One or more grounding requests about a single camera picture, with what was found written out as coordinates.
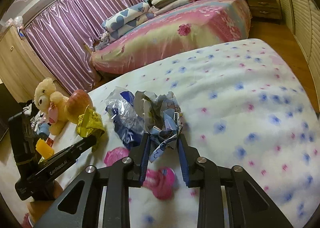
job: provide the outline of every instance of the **satin curtain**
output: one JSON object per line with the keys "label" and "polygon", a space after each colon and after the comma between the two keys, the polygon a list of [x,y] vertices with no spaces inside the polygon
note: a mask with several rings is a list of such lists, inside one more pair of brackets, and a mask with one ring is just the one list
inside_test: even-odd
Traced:
{"label": "satin curtain", "polygon": [[85,91],[100,80],[90,64],[84,43],[92,46],[104,30],[100,24],[142,0],[58,0],[38,15],[25,30],[44,64],[71,94]]}

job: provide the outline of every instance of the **metal screw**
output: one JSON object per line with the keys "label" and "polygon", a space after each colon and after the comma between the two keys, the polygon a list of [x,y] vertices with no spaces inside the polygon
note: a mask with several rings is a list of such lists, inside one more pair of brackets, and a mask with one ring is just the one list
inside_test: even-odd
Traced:
{"label": "metal screw", "polygon": [[94,166],[92,166],[92,165],[87,166],[86,169],[85,169],[85,171],[86,171],[87,173],[92,173],[92,172],[94,171]]}
{"label": "metal screw", "polygon": [[240,173],[240,172],[242,172],[243,168],[242,168],[241,166],[239,166],[239,165],[235,165],[235,166],[233,167],[233,170],[236,171],[236,172],[238,172],[238,173]]}
{"label": "metal screw", "polygon": [[207,162],[207,159],[205,157],[200,156],[200,157],[197,158],[197,161],[199,163],[203,164],[203,163]]}
{"label": "metal screw", "polygon": [[129,163],[131,163],[131,161],[132,161],[132,159],[129,158],[129,157],[124,157],[124,158],[122,159],[122,163],[125,163],[125,164],[129,164]]}

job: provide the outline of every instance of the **red apple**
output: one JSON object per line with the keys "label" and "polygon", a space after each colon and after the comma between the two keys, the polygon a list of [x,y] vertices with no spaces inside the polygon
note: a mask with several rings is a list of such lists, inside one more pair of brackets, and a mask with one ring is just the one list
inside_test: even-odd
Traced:
{"label": "red apple", "polygon": [[93,109],[92,100],[89,94],[84,90],[75,90],[64,107],[68,120],[74,124],[78,124],[79,116],[84,113],[88,105]]}

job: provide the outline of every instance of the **yellow stuffed animal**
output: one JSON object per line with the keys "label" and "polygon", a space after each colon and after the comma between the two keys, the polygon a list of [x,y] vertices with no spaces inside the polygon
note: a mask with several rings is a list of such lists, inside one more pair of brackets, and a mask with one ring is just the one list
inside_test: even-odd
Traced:
{"label": "yellow stuffed animal", "polygon": [[57,91],[51,78],[44,79],[36,88],[34,102],[39,110],[48,115],[50,107],[58,109],[58,120],[49,128],[52,135],[59,135],[68,121],[64,111],[68,99],[68,97]]}

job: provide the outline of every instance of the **drawer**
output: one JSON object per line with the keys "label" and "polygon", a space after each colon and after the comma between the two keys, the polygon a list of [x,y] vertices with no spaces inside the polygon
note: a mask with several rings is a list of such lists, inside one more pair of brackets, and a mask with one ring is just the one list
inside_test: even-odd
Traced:
{"label": "drawer", "polygon": [[279,8],[277,0],[248,0],[250,7]]}
{"label": "drawer", "polygon": [[276,8],[250,8],[253,17],[263,17],[270,19],[281,19],[281,13],[279,9]]}

